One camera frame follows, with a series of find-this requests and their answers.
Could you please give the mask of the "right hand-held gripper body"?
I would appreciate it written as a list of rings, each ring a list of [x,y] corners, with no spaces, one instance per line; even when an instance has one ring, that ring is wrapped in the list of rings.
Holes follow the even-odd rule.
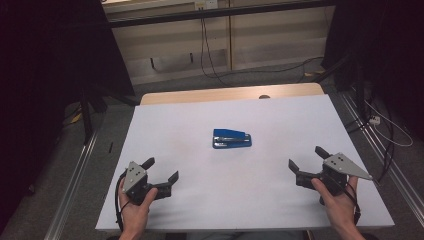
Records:
[[[373,179],[368,172],[346,155],[337,153],[331,154],[327,159],[323,159],[322,170],[319,173],[313,174],[299,169],[295,174],[295,182],[297,186],[314,190],[311,180],[317,178],[322,181],[333,196],[337,196],[345,189],[348,183],[348,176],[356,176],[366,180]]]

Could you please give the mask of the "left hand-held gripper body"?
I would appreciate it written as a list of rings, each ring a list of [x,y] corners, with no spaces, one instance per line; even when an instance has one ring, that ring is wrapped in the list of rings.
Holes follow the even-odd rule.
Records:
[[[172,185],[170,185],[168,181],[160,184],[149,183],[147,170],[143,170],[141,165],[131,161],[126,170],[122,191],[133,204],[140,205],[152,188],[158,190],[155,197],[156,200],[167,198],[172,195]]]

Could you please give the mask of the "blue stapler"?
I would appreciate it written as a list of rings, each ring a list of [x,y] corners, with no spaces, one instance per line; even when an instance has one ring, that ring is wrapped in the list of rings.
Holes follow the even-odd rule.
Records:
[[[214,129],[212,147],[214,149],[229,149],[251,147],[251,135],[231,129]]]

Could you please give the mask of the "person's left hand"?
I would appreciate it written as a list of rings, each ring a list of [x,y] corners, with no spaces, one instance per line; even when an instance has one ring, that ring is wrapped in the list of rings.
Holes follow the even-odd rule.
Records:
[[[147,193],[147,196],[141,205],[134,205],[122,191],[123,185],[124,179],[121,180],[118,188],[119,209],[122,216],[123,232],[144,233],[148,221],[149,208],[155,200],[158,190],[156,188],[152,188]]]

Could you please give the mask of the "person's right hand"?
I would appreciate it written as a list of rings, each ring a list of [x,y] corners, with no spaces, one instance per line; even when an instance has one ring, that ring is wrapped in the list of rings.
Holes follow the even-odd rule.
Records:
[[[322,181],[317,178],[312,179],[311,182],[324,201],[331,225],[336,230],[355,227],[355,204],[352,200],[345,193],[339,196],[333,196]]]

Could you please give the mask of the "white table mat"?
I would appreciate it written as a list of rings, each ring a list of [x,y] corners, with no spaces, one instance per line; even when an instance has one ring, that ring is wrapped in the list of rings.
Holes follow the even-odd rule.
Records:
[[[252,146],[214,149],[214,129],[248,133]],[[152,232],[325,228],[318,193],[297,186],[288,168],[292,160],[319,172],[316,146],[362,162],[326,95],[144,105],[135,109],[115,172],[151,157],[151,183],[179,172],[171,197],[150,207]]]

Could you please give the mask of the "black stand leg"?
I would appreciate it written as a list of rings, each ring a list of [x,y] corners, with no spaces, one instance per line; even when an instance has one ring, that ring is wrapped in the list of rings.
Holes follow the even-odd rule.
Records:
[[[337,63],[335,63],[333,66],[328,68],[324,71],[323,74],[316,77],[313,82],[320,84],[322,81],[330,77],[332,74],[336,73],[337,71],[341,70],[345,65],[347,65],[352,60],[351,55],[346,55],[342,57]]]
[[[87,145],[94,133],[90,110],[95,113],[104,113],[107,110],[107,104],[98,94],[92,94],[85,90],[81,91],[80,104],[85,133],[84,144]]]

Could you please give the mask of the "person's grey trousers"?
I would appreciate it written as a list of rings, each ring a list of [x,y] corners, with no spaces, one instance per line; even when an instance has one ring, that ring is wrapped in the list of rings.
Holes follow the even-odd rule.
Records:
[[[303,240],[303,233],[301,231],[197,232],[188,233],[186,240]]]

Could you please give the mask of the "black curtain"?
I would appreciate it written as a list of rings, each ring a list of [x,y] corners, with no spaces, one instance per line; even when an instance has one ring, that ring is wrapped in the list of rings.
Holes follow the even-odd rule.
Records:
[[[133,93],[101,0],[0,0],[0,234],[53,151],[66,107]]]
[[[346,89],[364,79],[424,141],[424,0],[336,0],[321,66]]]

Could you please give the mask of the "beige cabinet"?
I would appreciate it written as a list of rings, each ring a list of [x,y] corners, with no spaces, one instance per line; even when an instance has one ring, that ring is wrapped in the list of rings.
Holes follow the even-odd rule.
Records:
[[[109,20],[197,11],[195,0],[101,0]],[[218,0],[218,8],[294,0]],[[321,56],[333,6],[117,28],[134,85]]]

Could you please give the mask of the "black horizontal beam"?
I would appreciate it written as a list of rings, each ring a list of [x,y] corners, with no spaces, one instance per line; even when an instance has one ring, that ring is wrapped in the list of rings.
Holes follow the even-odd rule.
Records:
[[[197,19],[208,19],[227,16],[259,14],[276,11],[290,11],[318,7],[335,6],[338,0],[295,0],[284,3],[259,4],[251,6],[229,7],[212,10],[197,10],[182,13],[171,13],[147,17],[130,17],[110,20],[110,28],[132,27],[159,23],[179,22]]]

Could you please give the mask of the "aluminium floor rail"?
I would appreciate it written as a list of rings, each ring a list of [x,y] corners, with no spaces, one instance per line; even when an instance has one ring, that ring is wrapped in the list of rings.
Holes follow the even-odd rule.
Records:
[[[390,178],[424,227],[424,190],[415,187],[418,181],[424,181],[424,177],[414,173],[419,169],[424,171],[424,167],[419,167],[415,161],[418,153],[414,151],[420,142],[406,127],[396,123],[384,106],[379,108],[366,100],[356,103],[350,93],[340,93],[340,99],[353,118],[345,125],[347,132],[363,136],[381,163],[378,172],[373,174],[375,183],[382,186],[383,180]],[[380,117],[379,125],[369,123],[371,115]]]
[[[60,240],[73,202],[75,200],[76,193],[79,189],[82,177],[85,173],[87,163],[89,162],[92,151],[95,147],[97,135],[98,132],[95,131],[85,142],[81,154],[78,158],[76,167],[71,175],[71,179],[67,184],[65,193],[54,214],[53,220],[51,221],[51,224],[44,237],[44,240]]]

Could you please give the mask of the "white wall socket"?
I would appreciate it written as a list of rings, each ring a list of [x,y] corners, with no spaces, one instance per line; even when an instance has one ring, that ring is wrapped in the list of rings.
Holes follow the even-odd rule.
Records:
[[[195,0],[194,6],[196,10],[217,9],[218,0]]]

